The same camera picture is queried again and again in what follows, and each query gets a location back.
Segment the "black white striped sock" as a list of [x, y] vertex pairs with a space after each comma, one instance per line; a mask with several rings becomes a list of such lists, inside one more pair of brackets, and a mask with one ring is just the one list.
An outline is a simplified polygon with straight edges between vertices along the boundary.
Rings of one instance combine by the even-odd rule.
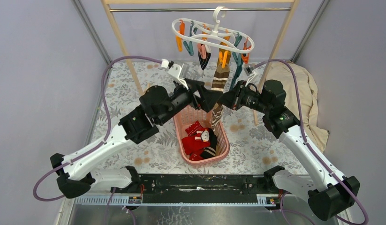
[[209, 63], [211, 57], [211, 53], [207, 52], [205, 54], [205, 59], [201, 56], [200, 53], [198, 53], [198, 59], [199, 59], [199, 65], [200, 65], [200, 73], [201, 75], [204, 75], [204, 71]]

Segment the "red snowflake sock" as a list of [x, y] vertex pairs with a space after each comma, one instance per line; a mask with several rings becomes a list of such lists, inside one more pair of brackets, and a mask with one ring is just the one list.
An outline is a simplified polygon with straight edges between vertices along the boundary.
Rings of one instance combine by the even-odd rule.
[[199, 121], [194, 122], [191, 124], [187, 129], [185, 129], [187, 136], [192, 136], [197, 133], [197, 131], [203, 129], [204, 127], [201, 125]]

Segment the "teal sock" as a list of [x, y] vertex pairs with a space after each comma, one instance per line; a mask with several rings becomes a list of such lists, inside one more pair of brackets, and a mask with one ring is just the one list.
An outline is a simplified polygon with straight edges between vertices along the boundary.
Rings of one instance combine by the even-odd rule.
[[242, 72], [242, 65], [243, 65], [243, 59], [242, 59], [241, 53], [237, 54], [237, 53], [233, 52], [232, 56], [233, 56], [233, 59], [236, 63], [236, 70], [235, 70], [235, 73], [234, 73], [233, 78], [231, 80], [229, 90], [231, 90], [235, 86], [237, 79], [239, 78], [239, 76]]

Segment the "mustard yellow sock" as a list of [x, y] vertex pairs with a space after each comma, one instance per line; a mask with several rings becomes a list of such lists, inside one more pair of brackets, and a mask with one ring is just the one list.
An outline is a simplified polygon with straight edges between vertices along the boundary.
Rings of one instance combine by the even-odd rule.
[[229, 50], [219, 48], [217, 66], [220, 66], [222, 69], [224, 69], [226, 66], [229, 65], [230, 58], [231, 58], [231, 52]]

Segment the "red santa sock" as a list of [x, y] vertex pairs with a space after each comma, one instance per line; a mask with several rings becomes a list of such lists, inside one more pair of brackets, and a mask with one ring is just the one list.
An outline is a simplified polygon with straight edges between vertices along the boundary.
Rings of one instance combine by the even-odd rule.
[[208, 128], [203, 128], [197, 131], [195, 135], [182, 138], [182, 145], [185, 154], [189, 156], [189, 160], [204, 160], [200, 154], [203, 152], [205, 147], [210, 145]]

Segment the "white clip sock hanger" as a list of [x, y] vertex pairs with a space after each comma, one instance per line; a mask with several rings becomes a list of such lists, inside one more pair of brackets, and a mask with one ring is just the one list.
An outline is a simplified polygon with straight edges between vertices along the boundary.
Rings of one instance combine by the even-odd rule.
[[220, 26], [220, 17], [225, 17], [227, 8], [215, 8], [213, 23], [205, 23], [189, 18], [178, 18], [171, 23], [178, 51], [192, 44], [202, 44], [208, 47], [223, 48], [230, 52], [248, 54], [254, 47], [254, 40], [247, 34]]

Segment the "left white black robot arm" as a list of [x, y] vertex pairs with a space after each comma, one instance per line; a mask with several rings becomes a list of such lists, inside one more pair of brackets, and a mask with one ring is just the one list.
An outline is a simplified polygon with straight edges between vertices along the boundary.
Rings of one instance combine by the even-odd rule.
[[176, 85], [172, 93], [163, 86], [150, 87], [139, 101], [140, 105], [122, 117], [109, 134], [96, 143], [73, 154], [56, 153], [51, 164], [58, 175], [59, 190], [68, 198], [76, 198], [88, 191], [114, 191], [129, 193], [138, 190], [140, 178], [136, 169], [98, 169], [97, 166], [120, 150], [134, 147], [159, 132], [164, 125], [187, 106], [209, 112], [223, 95], [222, 91], [206, 89], [203, 82], [187, 80], [187, 87]]

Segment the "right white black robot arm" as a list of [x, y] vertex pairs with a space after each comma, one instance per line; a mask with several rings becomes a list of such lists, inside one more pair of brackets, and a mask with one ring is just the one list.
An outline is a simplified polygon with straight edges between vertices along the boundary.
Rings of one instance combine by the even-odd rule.
[[245, 106], [263, 113], [266, 129], [292, 151], [310, 175], [310, 180], [305, 180], [275, 166], [264, 172], [265, 191], [288, 191], [306, 201], [316, 217], [327, 221], [354, 204], [351, 194], [358, 194], [360, 183], [355, 176], [346, 177], [322, 155], [298, 118], [285, 106], [286, 95], [280, 81], [266, 81], [261, 93], [239, 81], [222, 95], [220, 103], [232, 110]]

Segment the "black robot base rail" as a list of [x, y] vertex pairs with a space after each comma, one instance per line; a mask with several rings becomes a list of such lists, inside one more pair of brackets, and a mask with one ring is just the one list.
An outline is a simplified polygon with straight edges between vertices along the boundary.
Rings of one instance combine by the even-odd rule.
[[117, 194], [132, 194], [143, 203], [249, 204], [282, 193], [263, 175], [140, 174], [127, 187], [112, 187]]

